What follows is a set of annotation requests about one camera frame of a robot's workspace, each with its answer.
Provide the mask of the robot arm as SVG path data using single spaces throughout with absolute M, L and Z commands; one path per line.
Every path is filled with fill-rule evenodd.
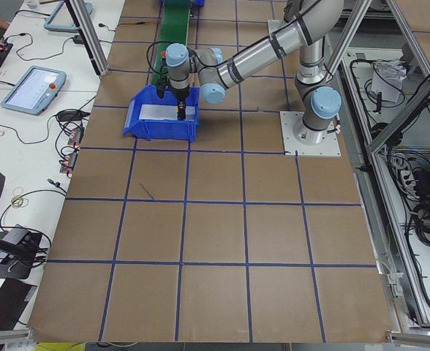
M 203 100 L 215 105 L 225 100 L 229 88 L 298 50 L 295 87 L 305 112 L 295 123 L 293 134 L 304 145 L 318 145 L 342 104 L 339 93 L 325 83 L 324 44 L 343 6 L 343 1 L 337 0 L 288 1 L 280 28 L 227 59 L 218 48 L 193 50 L 171 43 L 165 50 L 167 73 L 157 83 L 156 93 L 163 97 L 170 91 L 176 98 L 178 119 L 184 120 L 191 74 L 198 76 Z

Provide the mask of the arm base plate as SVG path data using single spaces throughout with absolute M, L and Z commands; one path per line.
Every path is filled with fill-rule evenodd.
M 267 26 L 269 37 L 291 37 L 295 32 L 292 24 L 283 20 L 268 20 Z
M 286 156 L 340 157 L 333 122 L 323 131 L 312 131 L 303 124 L 302 111 L 281 111 L 280 125 Z

